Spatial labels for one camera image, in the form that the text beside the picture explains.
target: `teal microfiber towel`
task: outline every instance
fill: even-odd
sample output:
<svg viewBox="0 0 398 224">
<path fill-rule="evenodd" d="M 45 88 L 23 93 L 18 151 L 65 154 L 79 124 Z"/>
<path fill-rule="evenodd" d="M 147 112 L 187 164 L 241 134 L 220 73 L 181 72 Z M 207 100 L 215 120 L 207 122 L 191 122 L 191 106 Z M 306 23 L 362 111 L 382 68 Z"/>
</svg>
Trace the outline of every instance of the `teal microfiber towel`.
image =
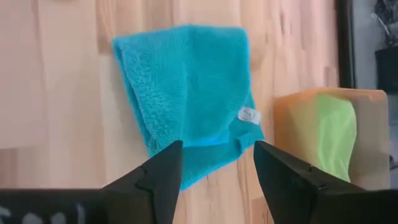
<svg viewBox="0 0 398 224">
<path fill-rule="evenodd" d="M 112 44 L 149 155 L 183 141 L 182 190 L 264 139 L 259 125 L 238 119 L 254 108 L 243 29 L 187 25 Z"/>
</svg>

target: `black plastic part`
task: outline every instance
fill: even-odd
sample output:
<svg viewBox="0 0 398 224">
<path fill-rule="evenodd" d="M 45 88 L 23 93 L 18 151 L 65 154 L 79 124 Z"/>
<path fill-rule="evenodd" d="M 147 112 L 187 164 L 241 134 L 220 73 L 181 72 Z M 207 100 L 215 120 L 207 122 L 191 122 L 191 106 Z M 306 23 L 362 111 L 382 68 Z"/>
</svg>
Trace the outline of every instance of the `black plastic part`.
<svg viewBox="0 0 398 224">
<path fill-rule="evenodd" d="M 398 47 L 376 51 L 377 88 L 398 94 Z"/>
<path fill-rule="evenodd" d="M 148 191 L 152 197 L 156 223 L 172 223 L 181 178 L 182 141 L 175 141 L 136 170 L 107 185 L 105 189 L 130 192 L 137 188 Z"/>
<path fill-rule="evenodd" d="M 366 191 L 266 142 L 254 163 L 275 224 L 398 223 L 398 191 Z"/>
<path fill-rule="evenodd" d="M 353 0 L 335 0 L 339 80 L 342 88 L 357 88 L 354 61 Z"/>
<path fill-rule="evenodd" d="M 181 176 L 182 142 L 176 141 L 103 189 L 0 190 L 0 223 L 34 216 L 43 223 L 171 224 Z"/>
</svg>

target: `black frame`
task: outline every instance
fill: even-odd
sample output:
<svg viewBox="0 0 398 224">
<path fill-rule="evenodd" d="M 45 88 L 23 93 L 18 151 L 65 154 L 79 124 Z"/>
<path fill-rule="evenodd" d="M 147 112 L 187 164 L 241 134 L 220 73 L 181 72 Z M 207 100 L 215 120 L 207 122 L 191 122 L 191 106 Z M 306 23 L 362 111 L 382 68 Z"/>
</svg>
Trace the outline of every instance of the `black frame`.
<svg viewBox="0 0 398 224">
<path fill-rule="evenodd" d="M 354 66 L 353 0 L 336 0 L 339 84 L 357 88 Z"/>
</svg>

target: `wooden surface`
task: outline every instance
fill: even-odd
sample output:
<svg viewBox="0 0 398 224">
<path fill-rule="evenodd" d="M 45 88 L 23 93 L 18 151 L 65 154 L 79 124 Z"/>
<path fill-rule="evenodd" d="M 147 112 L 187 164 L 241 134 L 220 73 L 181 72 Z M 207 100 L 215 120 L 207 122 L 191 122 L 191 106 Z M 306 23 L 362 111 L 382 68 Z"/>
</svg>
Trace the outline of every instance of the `wooden surface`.
<svg viewBox="0 0 398 224">
<path fill-rule="evenodd" d="M 147 159 L 109 48 L 115 35 L 186 23 L 244 27 L 251 41 L 252 92 L 271 143 L 275 96 L 337 84 L 330 0 L 1 1 L 0 15 L 8 11 L 14 16 L 1 17 L 0 48 L 23 57 L 13 57 L 19 59 L 15 67 L 0 73 L 1 87 L 20 90 L 1 92 L 0 105 L 36 102 L 29 98 L 34 96 L 39 109 L 16 107 L 18 113 L 4 113 L 4 120 L 42 118 L 32 124 L 45 137 L 39 133 L 32 140 L 23 133 L 23 144 L 10 141 L 0 149 L 0 187 L 101 187 Z M 10 63 L 4 50 L 0 57 L 0 67 Z M 22 80 L 10 81 L 20 74 Z M 33 87 L 26 87 L 33 77 Z M 0 133 L 6 132 L 0 125 Z M 248 149 L 182 192 L 174 223 L 272 223 L 252 154 Z"/>
</svg>

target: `plastic tag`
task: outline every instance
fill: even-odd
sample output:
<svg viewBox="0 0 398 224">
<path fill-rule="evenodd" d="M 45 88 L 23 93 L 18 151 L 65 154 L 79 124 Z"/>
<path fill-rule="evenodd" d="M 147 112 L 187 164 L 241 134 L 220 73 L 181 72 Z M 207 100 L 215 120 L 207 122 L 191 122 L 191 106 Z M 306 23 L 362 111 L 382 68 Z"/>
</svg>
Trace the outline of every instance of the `plastic tag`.
<svg viewBox="0 0 398 224">
<path fill-rule="evenodd" d="M 259 125 L 261 120 L 261 114 L 253 108 L 244 106 L 239 110 L 238 118 L 241 121 L 252 122 L 256 125 Z"/>
</svg>

